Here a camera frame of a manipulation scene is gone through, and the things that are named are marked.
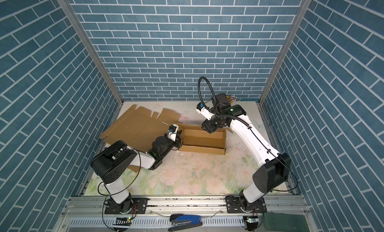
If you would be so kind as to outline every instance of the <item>cardboard box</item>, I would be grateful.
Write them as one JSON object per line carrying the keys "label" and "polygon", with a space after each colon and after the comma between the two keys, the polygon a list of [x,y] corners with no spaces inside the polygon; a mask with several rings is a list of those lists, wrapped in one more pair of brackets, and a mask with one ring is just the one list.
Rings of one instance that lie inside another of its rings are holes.
{"label": "cardboard box", "polygon": [[225,139],[227,129],[217,129],[214,133],[208,133],[201,125],[178,124],[182,129],[183,146],[179,151],[205,154],[225,155]]}
{"label": "cardboard box", "polygon": [[[144,107],[132,105],[101,135],[108,144],[118,140],[124,141],[128,146],[139,151],[147,152],[152,148],[152,142],[159,136],[168,132],[172,124],[179,121],[180,114],[170,109],[163,109],[161,114]],[[134,172],[138,166],[128,166]]]}

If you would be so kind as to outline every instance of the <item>stapler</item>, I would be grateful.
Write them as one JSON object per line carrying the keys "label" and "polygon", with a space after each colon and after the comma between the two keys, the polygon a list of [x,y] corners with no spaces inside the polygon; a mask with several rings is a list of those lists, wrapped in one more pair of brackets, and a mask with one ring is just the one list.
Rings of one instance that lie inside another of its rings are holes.
{"label": "stapler", "polygon": [[201,216],[192,214],[173,214],[169,221],[172,222],[172,227],[168,231],[176,231],[202,226]]}

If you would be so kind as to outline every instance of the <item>brick wallpaper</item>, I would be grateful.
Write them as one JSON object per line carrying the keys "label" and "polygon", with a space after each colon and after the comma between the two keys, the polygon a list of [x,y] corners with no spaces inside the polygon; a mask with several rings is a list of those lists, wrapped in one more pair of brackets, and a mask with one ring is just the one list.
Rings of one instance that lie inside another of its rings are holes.
{"label": "brick wallpaper", "polygon": [[56,0],[0,0],[0,231],[46,231],[117,102]]}
{"label": "brick wallpaper", "polygon": [[384,0],[313,0],[265,102],[319,231],[384,231]]}
{"label": "brick wallpaper", "polygon": [[69,1],[125,100],[256,100],[301,0]]}

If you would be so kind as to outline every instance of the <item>flattened cardboard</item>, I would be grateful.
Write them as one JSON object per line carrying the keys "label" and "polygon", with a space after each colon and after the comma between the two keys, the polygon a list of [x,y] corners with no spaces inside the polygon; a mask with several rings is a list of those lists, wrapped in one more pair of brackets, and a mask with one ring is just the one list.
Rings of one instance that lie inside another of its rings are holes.
{"label": "flattened cardboard", "polygon": [[209,134],[201,128],[201,125],[178,125],[179,129],[183,130],[181,133],[183,146],[179,151],[225,155],[227,129],[217,129],[216,132]]}
{"label": "flattened cardboard", "polygon": [[[176,124],[180,114],[170,109],[163,109],[161,114],[153,112],[144,107],[132,105],[101,135],[108,144],[118,140],[139,151],[147,152],[152,148],[152,142],[159,136],[164,135],[170,125]],[[138,166],[128,166],[137,172]]]}

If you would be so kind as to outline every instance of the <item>floral pattern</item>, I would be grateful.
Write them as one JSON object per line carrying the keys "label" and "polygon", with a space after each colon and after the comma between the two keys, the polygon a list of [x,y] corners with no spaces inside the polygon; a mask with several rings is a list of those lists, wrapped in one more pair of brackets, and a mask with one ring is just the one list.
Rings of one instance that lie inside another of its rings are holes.
{"label": "floral pattern", "polygon": [[[266,134],[261,119],[252,123],[263,136]],[[170,151],[157,169],[142,168],[129,191],[135,195],[237,194],[252,182],[257,169],[255,159],[240,137],[227,133],[226,155]],[[131,183],[135,176],[130,169],[125,170],[124,184]],[[101,178],[94,173],[84,195],[98,195],[100,182]],[[278,189],[286,190],[285,184]],[[107,193],[103,186],[100,192]]]}

